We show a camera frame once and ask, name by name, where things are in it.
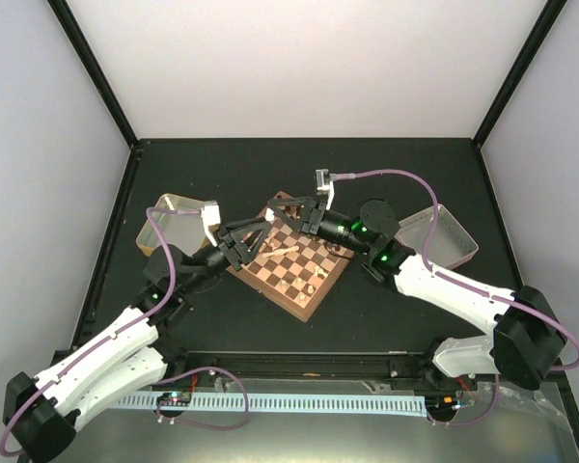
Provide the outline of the light wooden king piece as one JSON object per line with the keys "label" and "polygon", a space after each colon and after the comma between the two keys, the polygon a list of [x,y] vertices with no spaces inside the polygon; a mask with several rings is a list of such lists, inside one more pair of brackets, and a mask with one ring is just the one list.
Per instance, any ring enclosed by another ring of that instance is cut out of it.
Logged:
{"label": "light wooden king piece", "polygon": [[288,248],[279,248],[279,249],[275,249],[269,252],[263,252],[261,253],[261,256],[264,259],[270,259],[272,257],[277,257],[277,256],[284,256],[286,254],[289,253],[297,253],[299,251],[299,247],[294,245]]}

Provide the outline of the light wooden knight piece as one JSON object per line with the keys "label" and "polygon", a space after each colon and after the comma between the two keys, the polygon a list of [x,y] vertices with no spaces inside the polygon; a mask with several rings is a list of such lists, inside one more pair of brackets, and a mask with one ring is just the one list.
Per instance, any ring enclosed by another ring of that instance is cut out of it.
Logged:
{"label": "light wooden knight piece", "polygon": [[315,274],[317,276],[321,276],[322,278],[326,278],[328,276],[328,273],[320,266],[315,267]]}

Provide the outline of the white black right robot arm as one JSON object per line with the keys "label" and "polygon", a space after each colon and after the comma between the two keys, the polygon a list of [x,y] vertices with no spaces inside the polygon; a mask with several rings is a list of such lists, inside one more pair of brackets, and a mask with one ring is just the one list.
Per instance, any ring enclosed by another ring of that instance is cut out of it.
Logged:
{"label": "white black right robot arm", "polygon": [[420,363],[421,380],[432,389],[475,373],[499,374],[535,391],[569,339],[538,289],[482,285],[424,262],[422,255],[397,240],[400,224],[383,200],[364,202],[350,218],[315,198],[272,199],[265,216],[363,256],[363,269],[378,285],[428,302],[480,330],[476,337],[442,340]]}

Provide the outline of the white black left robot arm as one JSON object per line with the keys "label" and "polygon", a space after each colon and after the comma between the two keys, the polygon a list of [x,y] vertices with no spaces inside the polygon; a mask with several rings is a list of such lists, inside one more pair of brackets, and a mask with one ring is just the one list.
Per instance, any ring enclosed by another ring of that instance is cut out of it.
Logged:
{"label": "white black left robot arm", "polygon": [[263,218],[212,225],[210,243],[193,256],[160,237],[145,268],[148,285],[114,322],[52,367],[8,382],[4,435],[21,448],[10,451],[1,443],[3,456],[49,462],[122,397],[198,374],[188,369],[186,352],[172,336],[189,310],[187,295],[227,268],[252,262],[271,230]]}

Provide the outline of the left controller circuit board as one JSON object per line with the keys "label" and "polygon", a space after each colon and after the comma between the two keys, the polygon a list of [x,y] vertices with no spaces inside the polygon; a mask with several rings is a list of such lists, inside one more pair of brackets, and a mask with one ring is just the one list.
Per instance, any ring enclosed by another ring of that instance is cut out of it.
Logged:
{"label": "left controller circuit board", "polygon": [[189,392],[165,392],[161,394],[156,403],[161,406],[178,406],[186,407],[191,401]]}

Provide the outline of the controller circuit board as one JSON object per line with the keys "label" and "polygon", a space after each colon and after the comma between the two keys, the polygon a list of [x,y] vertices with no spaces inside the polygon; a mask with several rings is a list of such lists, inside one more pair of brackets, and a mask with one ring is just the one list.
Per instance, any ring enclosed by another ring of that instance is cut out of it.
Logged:
{"label": "controller circuit board", "polygon": [[471,396],[464,398],[463,396],[446,395],[437,397],[434,407],[438,411],[458,410],[461,408],[474,406],[475,403],[476,400]]}
{"label": "controller circuit board", "polygon": [[165,392],[161,394],[156,403],[161,406],[178,406],[186,407],[191,401],[189,392]]}

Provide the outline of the right controller circuit board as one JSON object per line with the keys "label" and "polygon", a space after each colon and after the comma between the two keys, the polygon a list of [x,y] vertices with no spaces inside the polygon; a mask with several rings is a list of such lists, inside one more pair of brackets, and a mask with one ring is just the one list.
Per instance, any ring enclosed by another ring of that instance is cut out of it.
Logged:
{"label": "right controller circuit board", "polygon": [[463,396],[446,395],[437,397],[434,407],[438,411],[458,410],[461,408],[474,406],[475,403],[476,400],[471,396],[464,398]]}

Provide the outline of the wooden chessboard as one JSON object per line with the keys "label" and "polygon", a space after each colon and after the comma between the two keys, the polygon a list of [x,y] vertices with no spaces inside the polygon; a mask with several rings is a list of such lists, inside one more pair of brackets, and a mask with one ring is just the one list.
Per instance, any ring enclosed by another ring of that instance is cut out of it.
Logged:
{"label": "wooden chessboard", "polygon": [[[261,256],[263,252],[294,245],[299,247],[297,253],[270,259]],[[276,219],[255,259],[239,271],[230,268],[229,273],[306,322],[339,280],[353,257],[353,252],[340,245],[332,245],[320,238],[292,231],[289,226]],[[328,276],[317,276],[316,266],[322,267]],[[285,291],[280,287],[282,280],[288,283]],[[313,294],[308,294],[309,285],[315,288]],[[300,294],[306,296],[304,303],[300,303],[298,299]]]}

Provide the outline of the yellow metal tin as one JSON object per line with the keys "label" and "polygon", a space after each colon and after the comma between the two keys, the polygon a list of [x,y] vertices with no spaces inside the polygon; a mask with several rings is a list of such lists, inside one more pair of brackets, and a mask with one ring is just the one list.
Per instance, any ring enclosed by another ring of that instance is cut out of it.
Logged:
{"label": "yellow metal tin", "polygon": [[188,256],[210,243],[200,216],[203,202],[166,193],[158,199],[151,213],[165,241]]}

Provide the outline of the pink metal tin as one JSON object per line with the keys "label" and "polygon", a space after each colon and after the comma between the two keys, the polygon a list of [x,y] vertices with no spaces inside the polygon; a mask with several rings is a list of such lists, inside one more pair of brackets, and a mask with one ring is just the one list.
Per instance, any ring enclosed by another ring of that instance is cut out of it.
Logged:
{"label": "pink metal tin", "polygon": [[[427,207],[400,221],[398,241],[424,254],[424,242],[434,218],[433,207]],[[462,227],[453,214],[438,205],[437,224],[428,245],[427,258],[447,269],[455,269],[469,261],[479,251],[479,245]]]}

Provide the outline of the black rear mounting rail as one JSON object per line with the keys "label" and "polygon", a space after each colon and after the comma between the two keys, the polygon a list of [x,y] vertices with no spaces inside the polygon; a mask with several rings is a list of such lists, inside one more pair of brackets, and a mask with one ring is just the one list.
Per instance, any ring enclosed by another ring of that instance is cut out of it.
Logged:
{"label": "black rear mounting rail", "polygon": [[179,351],[167,357],[168,377],[202,368],[211,374],[222,368],[240,379],[382,380],[395,389],[422,392],[450,391],[459,379],[474,386],[479,379],[499,375],[512,384],[535,391],[545,381],[563,374],[563,365],[531,370],[530,364],[511,359],[496,362],[491,352],[471,357],[449,352],[392,354],[245,353]]}

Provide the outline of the black left frame post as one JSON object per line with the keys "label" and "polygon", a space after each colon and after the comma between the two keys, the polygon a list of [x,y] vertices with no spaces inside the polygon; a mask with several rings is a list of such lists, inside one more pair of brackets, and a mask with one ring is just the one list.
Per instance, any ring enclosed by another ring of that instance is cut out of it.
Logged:
{"label": "black left frame post", "polygon": [[106,109],[119,129],[126,144],[132,148],[138,143],[131,124],[129,123],[123,107],[119,103],[111,85],[98,62],[97,56],[85,37],[69,2],[65,0],[48,0],[48,6],[61,25],[69,43],[75,51],[79,61],[88,73],[97,93],[101,97]]}

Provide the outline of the black frame post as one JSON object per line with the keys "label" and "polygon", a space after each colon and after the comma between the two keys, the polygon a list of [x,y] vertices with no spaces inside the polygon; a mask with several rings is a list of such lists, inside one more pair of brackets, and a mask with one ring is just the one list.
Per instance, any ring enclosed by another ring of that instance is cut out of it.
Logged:
{"label": "black frame post", "polygon": [[123,107],[119,103],[111,85],[98,62],[97,56],[85,37],[69,2],[65,0],[48,0],[48,6],[61,25],[69,43],[75,51],[79,61],[88,73],[97,93],[101,97],[106,109],[119,129],[126,144],[132,148],[138,143],[131,124],[129,123]]}
{"label": "black frame post", "polygon": [[562,13],[566,0],[547,0],[530,33],[524,40],[496,96],[492,100],[474,137],[473,144],[481,149],[504,113],[517,87],[536,58],[553,26]]}

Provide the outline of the black right frame post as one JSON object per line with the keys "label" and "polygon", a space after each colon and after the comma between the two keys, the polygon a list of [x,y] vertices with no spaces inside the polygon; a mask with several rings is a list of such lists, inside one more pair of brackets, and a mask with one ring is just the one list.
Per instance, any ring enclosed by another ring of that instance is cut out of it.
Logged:
{"label": "black right frame post", "polygon": [[536,58],[553,26],[562,13],[566,0],[547,0],[530,33],[524,40],[496,96],[492,100],[474,137],[473,144],[481,149],[504,113],[517,87]]}

